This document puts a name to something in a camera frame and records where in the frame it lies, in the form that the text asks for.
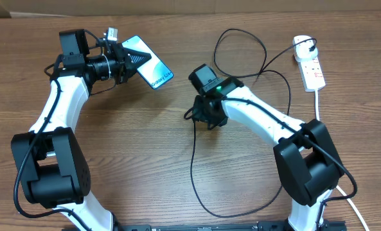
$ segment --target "wooden table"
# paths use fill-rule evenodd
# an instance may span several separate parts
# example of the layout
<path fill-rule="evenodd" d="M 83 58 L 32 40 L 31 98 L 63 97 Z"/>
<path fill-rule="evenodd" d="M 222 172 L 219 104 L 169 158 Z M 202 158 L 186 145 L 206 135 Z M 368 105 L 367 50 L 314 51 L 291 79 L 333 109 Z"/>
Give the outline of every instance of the wooden table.
<path fill-rule="evenodd" d="M 120 40 L 140 35 L 175 74 L 159 90 L 135 76 L 91 97 L 80 114 L 76 137 L 89 163 L 92 192 L 123 224 L 252 223 L 288 216 L 290 197 L 285 191 L 263 211 L 218 219 L 204 212 L 191 188 L 193 125 L 182 117 L 196 91 L 188 75 L 200 64 L 211 63 L 225 29 L 241 28 L 263 40 L 269 57 L 291 45 L 296 35 L 318 39 L 327 82 L 320 92 L 321 119 L 359 185 L 353 201 L 370 228 L 381 230 L 381 12 L 0 19 L 0 230 L 72 226 L 61 215 L 30 220 L 17 213 L 10 140 L 28 131 L 48 98 L 43 68 L 61 53 L 58 33 L 86 28 L 101 35 L 108 26 L 119 29 Z M 271 68 L 290 82 L 291 116 L 309 121 L 314 118 L 314 95 L 304 91 L 292 54 L 279 57 Z M 258 71 L 262 60 L 261 47 L 237 33 L 229 34 L 218 52 L 219 65 L 235 74 Z M 254 85 L 254 78 L 244 83 L 270 105 L 286 110 L 288 93 L 279 76 L 265 73 Z M 109 85 L 99 83 L 94 90 Z M 268 145 L 234 122 L 210 132 L 205 124 L 197 124 L 197 129 L 194 177 L 208 208 L 229 215 L 273 197 L 280 182 Z M 346 177 L 340 185 L 351 192 Z M 28 212 L 44 211 L 22 194 L 21 201 Z M 325 217 L 345 220 L 349 230 L 362 229 L 345 201 L 330 203 Z"/>

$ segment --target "light blue phone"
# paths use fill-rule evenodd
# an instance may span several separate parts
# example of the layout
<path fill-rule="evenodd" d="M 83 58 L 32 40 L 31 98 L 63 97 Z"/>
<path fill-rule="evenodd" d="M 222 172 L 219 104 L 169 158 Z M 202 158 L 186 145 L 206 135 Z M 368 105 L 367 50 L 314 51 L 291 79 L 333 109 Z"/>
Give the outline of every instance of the light blue phone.
<path fill-rule="evenodd" d="M 173 72 L 160 60 L 160 58 L 137 35 L 122 42 L 125 48 L 150 53 L 152 58 L 141 65 L 137 71 L 153 88 L 157 89 L 173 78 Z"/>

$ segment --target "white power strip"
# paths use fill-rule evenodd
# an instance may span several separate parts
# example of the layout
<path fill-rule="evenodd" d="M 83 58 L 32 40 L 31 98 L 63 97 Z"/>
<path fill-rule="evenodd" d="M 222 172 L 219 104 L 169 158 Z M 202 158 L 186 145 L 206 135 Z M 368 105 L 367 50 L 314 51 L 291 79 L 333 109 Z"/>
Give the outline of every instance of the white power strip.
<path fill-rule="evenodd" d="M 293 45 L 303 40 L 311 39 L 307 35 L 299 35 L 294 37 Z M 318 50 L 310 51 L 310 47 L 314 45 L 312 40 L 301 43 L 294 48 L 294 57 L 299 62 L 299 69 L 303 85 L 307 92 L 313 92 L 326 86 L 323 72 L 317 58 Z"/>

